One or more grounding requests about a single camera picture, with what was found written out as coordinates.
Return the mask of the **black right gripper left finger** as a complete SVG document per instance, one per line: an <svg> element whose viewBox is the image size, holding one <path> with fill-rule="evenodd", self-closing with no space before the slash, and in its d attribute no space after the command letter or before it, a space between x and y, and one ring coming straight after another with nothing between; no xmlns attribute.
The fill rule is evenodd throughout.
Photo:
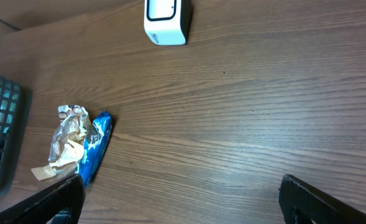
<svg viewBox="0 0 366 224"><path fill-rule="evenodd" d="M85 197L83 179L74 174L0 212L0 224L78 223Z"/></svg>

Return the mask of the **brown white pastry wrapper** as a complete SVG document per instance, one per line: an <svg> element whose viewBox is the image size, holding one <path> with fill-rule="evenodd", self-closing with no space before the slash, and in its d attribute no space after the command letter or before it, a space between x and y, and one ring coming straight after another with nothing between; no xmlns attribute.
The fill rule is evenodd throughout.
<svg viewBox="0 0 366 224"><path fill-rule="evenodd" d="M91 127L88 112L79 105L62 105L58 117L60 125L53 134L48 164L31 169L39 181L67 176L83 158L83 143Z"/></svg>

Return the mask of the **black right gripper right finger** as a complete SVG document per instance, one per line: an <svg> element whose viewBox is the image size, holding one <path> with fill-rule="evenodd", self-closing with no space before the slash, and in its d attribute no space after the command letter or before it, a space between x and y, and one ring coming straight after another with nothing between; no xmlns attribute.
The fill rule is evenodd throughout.
<svg viewBox="0 0 366 224"><path fill-rule="evenodd" d="M366 224L365 213L290 174L282 178L278 202L288 224Z"/></svg>

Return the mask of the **blue Oreo cookie pack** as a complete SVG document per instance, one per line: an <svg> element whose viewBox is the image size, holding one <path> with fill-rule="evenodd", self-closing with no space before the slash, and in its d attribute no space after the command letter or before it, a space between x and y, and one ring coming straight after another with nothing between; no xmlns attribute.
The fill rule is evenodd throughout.
<svg viewBox="0 0 366 224"><path fill-rule="evenodd" d="M112 129L112 116L102 111L92 122L83 144L83 157L75 173L82 178L87 187L95 175L108 146Z"/></svg>

